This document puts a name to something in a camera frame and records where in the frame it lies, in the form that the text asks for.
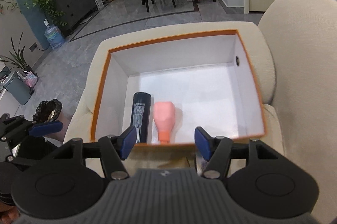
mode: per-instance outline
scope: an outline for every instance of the wall outlet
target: wall outlet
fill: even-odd
[[[29,47],[29,50],[30,50],[31,52],[33,52],[33,51],[35,50],[35,48],[37,48],[36,42],[34,42],[33,45],[32,45],[31,47]]]

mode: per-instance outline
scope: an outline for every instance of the trash can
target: trash can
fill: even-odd
[[[5,79],[3,86],[21,105],[25,105],[31,97],[30,88],[15,71]]]

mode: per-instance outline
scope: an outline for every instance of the black cylindrical bottle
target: black cylindrical bottle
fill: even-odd
[[[149,127],[149,117],[151,108],[151,95],[144,92],[134,93],[132,102],[131,124],[136,127],[136,143],[147,141],[147,130]]]

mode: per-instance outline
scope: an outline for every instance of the box rim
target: box rim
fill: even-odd
[[[258,100],[260,103],[260,111],[261,111],[261,117],[262,117],[262,123],[263,123],[263,130],[264,130],[264,134],[259,134],[259,135],[251,135],[251,136],[243,136],[243,137],[238,137],[238,138],[234,138],[233,140],[247,140],[247,139],[252,139],[252,138],[261,138],[263,136],[267,135],[267,123],[266,123],[266,119],[263,113],[263,104],[262,104],[262,95],[261,95],[261,91],[260,88],[258,86],[258,81],[257,81],[257,76],[255,74],[255,70],[253,68],[252,62],[250,60],[250,57],[247,53],[247,49],[245,47],[245,44],[242,40],[242,37],[240,35],[240,31],[238,29],[227,29],[227,30],[211,30],[211,31],[203,31],[203,32],[193,32],[193,33],[185,33],[185,34],[179,34],[179,35],[173,35],[173,36],[165,36],[165,37],[161,37],[161,38],[154,38],[154,39],[148,39],[148,40],[144,40],[141,42],[136,42],[136,43],[129,43],[129,44],[125,44],[122,46],[117,46],[114,48],[110,48],[107,50],[107,56],[106,56],[106,60],[102,69],[102,75],[101,75],[101,79],[99,82],[99,87],[97,90],[97,96],[96,96],[96,101],[95,101],[95,106],[94,106],[94,111],[93,111],[93,115],[92,115],[92,120],[91,120],[91,125],[90,125],[90,141],[91,142],[95,142],[95,135],[96,135],[96,127],[97,127],[97,120],[98,120],[98,114],[99,114],[99,109],[100,109],[100,105],[101,105],[101,101],[102,101],[102,97],[103,97],[103,89],[104,89],[104,85],[105,85],[105,80],[107,77],[107,72],[108,72],[108,68],[109,68],[109,64],[110,64],[110,60],[111,60],[111,53],[117,52],[117,51],[121,51],[121,50],[125,50],[125,49],[130,49],[130,48],[136,48],[136,47],[140,47],[140,46],[144,46],[144,45],[150,45],[150,44],[155,44],[155,43],[162,43],[162,42],[170,42],[170,41],[175,41],[175,40],[180,40],[180,39],[188,39],[188,38],[203,38],[203,37],[207,37],[207,36],[221,36],[221,35],[237,35],[239,37],[240,43],[243,47],[243,50],[245,52],[248,64],[249,64],[249,68],[250,68],[250,72],[252,73],[253,76],[253,80],[254,80],[254,84],[255,84],[255,89],[257,91],[257,96],[258,96]],[[195,144],[194,143],[181,143],[181,144],[168,144],[170,147],[194,147]],[[155,146],[161,146],[160,144],[147,144],[147,143],[138,143],[135,144],[135,146],[139,146],[139,147],[155,147]]]

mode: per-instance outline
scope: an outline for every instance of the cream armchair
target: cream armchair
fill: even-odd
[[[103,41],[93,58],[65,142],[73,137],[90,141],[93,109],[109,48],[201,29],[240,32],[264,103],[268,134],[262,140],[317,180],[320,197],[313,215],[322,223],[329,223],[337,214],[335,0],[275,0],[259,26],[243,21],[172,25]],[[128,164],[135,166],[132,159]],[[87,166],[102,172],[97,160],[88,160]]]

